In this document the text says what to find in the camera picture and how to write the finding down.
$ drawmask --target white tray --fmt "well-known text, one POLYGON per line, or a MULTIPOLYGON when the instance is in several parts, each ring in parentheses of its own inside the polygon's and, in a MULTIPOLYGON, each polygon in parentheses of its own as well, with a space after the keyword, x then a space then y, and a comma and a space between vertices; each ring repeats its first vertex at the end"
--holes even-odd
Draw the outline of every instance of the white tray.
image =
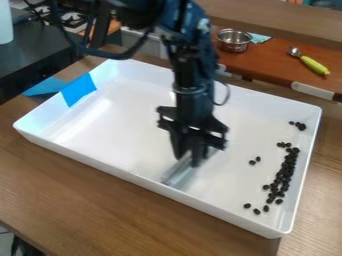
MULTIPOLYGON (((97 90, 68 107, 54 97, 14 123, 28 140, 99 170, 172 198, 267 238, 292 230, 321 117, 317 106, 231 86, 232 96, 215 116, 230 127, 229 146, 209 159, 182 190, 160 183, 175 163, 168 132, 157 128, 158 106, 173 106, 169 69, 129 61, 106 61, 90 72, 97 90), (300 132, 288 124, 304 122, 300 132), (301 149, 284 203, 257 216, 285 151, 301 149), (248 161, 261 156, 256 166, 248 161), (244 209, 251 203, 252 209, 244 209)), ((217 95, 225 88, 218 84, 217 95)))

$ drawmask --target metal spoon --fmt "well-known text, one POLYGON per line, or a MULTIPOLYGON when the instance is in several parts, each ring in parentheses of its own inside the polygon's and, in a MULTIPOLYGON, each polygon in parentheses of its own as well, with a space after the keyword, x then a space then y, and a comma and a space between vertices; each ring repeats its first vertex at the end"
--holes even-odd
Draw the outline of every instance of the metal spoon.
POLYGON ((293 57, 300 58, 303 63, 309 67, 312 71, 316 72, 319 75, 326 76, 330 74, 330 71, 324 67, 322 64, 318 63, 317 61, 307 57, 302 56, 300 50, 296 47, 290 46, 287 48, 287 53, 293 57))

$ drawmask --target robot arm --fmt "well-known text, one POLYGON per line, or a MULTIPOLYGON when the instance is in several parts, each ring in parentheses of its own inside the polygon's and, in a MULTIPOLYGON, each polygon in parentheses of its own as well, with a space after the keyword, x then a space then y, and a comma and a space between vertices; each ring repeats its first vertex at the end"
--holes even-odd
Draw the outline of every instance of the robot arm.
MULTIPOLYGON (((126 59, 146 40, 155 26, 166 31, 163 43, 175 74, 175 107, 158 107, 158 126, 169 131, 174 155, 191 153, 191 165, 199 166, 209 147, 223 150, 228 128, 213 116, 214 74, 217 56, 210 38, 210 23, 204 11, 192 0, 106 0, 123 25, 146 29, 142 39, 124 54, 104 53, 75 45, 95 56, 126 59)), ((49 0, 52 12, 54 0, 49 0)))

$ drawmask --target small metal bowl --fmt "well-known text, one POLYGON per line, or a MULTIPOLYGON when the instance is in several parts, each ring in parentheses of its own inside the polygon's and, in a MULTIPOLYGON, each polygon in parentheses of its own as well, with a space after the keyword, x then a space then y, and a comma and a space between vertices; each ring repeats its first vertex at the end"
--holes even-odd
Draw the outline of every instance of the small metal bowl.
POLYGON ((220 30, 216 38, 218 39, 218 47, 226 52, 245 52, 252 40, 250 34, 231 28, 220 30))

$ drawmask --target wooden board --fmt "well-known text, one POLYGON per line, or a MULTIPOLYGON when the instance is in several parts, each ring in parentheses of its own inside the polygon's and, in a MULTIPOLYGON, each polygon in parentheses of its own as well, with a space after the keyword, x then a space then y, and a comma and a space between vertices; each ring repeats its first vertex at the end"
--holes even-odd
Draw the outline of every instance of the wooden board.
MULTIPOLYGON (((72 80, 102 61, 87 57, 57 77, 72 80)), ((0 222, 57 256, 340 256, 342 141, 336 138, 341 108, 286 88, 231 82, 323 108, 294 232, 278 254, 279 240, 253 235, 26 141, 11 125, 39 103, 22 96, 0 107, 0 222)))
POLYGON ((195 0, 217 26, 342 49, 342 12, 276 0, 195 0))
POLYGON ((286 87, 291 87, 295 81, 300 82, 336 93, 336 100, 342 101, 342 51, 272 38, 262 44, 251 43, 241 54, 227 53, 218 48, 217 53, 219 63, 226 65, 228 72, 286 87), (303 55, 325 65, 330 75, 319 76, 299 59, 288 55, 286 50, 289 46, 298 47, 303 55))

